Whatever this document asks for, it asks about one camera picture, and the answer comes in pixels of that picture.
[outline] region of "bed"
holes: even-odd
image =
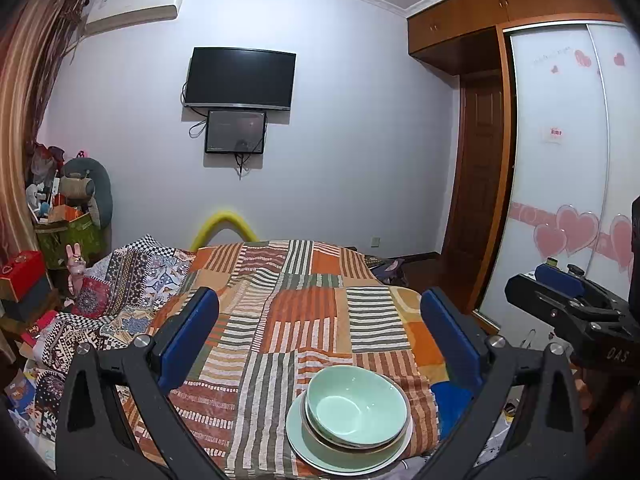
[[[220,298],[220,316],[170,400],[198,443],[230,478],[325,477],[298,459],[284,430],[287,409],[318,370],[353,364],[407,394],[414,434],[402,458],[438,443],[431,385],[448,380],[420,318],[418,293],[381,284],[364,256],[308,240],[237,243],[196,253],[146,236],[89,269],[83,316],[60,313],[41,341],[32,442],[51,463],[57,405],[74,349],[120,348],[155,333],[200,286]],[[127,419],[143,453],[162,462],[126,388]],[[384,475],[388,470],[379,472]]]

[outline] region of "sliding wardrobe door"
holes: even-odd
[[[640,49],[625,27],[588,28],[607,100],[609,179],[587,277],[626,300],[633,265],[631,203],[640,195]]]
[[[551,327],[507,303],[517,273],[552,256],[587,269],[607,179],[607,114],[585,25],[510,35],[517,95],[511,203],[480,311],[512,345],[544,348]]]

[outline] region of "air conditioner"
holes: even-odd
[[[84,32],[97,34],[137,23],[173,20],[181,5],[182,0],[96,0]]]

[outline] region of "black knob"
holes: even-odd
[[[569,264],[566,267],[569,269],[571,274],[574,274],[575,276],[584,276],[584,271],[577,265]]]

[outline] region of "red box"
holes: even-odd
[[[22,251],[0,268],[0,300],[20,301],[46,272],[40,251]]]

